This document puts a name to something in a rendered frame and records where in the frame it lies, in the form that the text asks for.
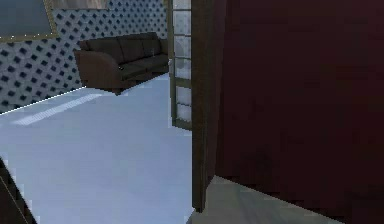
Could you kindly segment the glass paned room door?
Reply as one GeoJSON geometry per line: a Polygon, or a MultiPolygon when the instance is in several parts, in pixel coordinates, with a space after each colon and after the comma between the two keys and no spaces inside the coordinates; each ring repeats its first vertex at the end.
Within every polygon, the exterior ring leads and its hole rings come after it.
{"type": "Polygon", "coordinates": [[[192,129],[191,0],[167,0],[172,125],[192,129]]]}

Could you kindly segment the dark brown sofa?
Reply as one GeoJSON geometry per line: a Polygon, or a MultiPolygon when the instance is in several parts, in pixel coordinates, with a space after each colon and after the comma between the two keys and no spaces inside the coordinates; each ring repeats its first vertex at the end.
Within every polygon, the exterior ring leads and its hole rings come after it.
{"type": "Polygon", "coordinates": [[[74,56],[88,88],[120,95],[169,71],[168,40],[155,32],[83,40],[79,46],[74,56]]]}

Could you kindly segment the dark brown furniture corner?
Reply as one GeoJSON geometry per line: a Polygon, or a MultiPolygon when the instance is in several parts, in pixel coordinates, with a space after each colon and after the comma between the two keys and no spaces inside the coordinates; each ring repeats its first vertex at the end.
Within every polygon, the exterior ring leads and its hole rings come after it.
{"type": "Polygon", "coordinates": [[[0,224],[38,224],[1,157],[0,224]]]}

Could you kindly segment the gold framed wall picture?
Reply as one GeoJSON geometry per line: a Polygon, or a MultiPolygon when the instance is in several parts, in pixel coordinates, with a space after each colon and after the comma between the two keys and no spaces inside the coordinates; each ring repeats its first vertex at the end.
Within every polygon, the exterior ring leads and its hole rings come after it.
{"type": "Polygon", "coordinates": [[[57,37],[51,0],[0,0],[0,43],[57,37]]]}

